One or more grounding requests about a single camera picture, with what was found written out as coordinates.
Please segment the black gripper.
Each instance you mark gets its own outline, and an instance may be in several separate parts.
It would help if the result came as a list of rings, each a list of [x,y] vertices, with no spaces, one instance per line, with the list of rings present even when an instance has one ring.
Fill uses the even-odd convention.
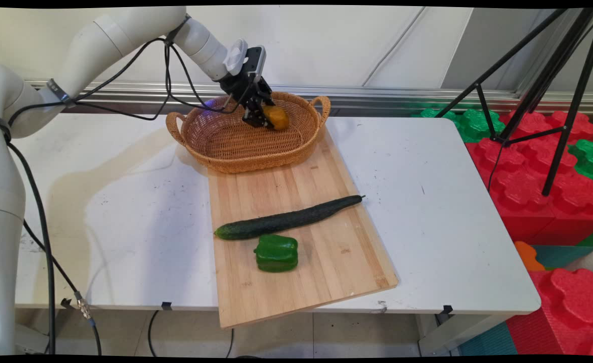
[[[272,96],[272,90],[263,77],[255,80],[256,73],[248,74],[241,72],[236,76],[227,74],[219,80],[221,89],[231,96],[234,101],[245,108],[242,120],[251,127],[270,126],[270,121],[266,117],[263,106],[275,106]]]

